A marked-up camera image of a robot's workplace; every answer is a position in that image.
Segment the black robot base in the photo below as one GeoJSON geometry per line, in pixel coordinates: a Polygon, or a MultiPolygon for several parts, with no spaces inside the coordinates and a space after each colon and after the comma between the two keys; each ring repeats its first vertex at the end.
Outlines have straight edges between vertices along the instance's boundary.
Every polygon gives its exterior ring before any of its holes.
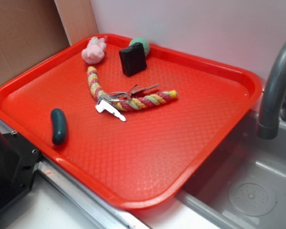
{"type": "Polygon", "coordinates": [[[0,214],[31,191],[40,157],[21,134],[0,132],[0,214]]]}

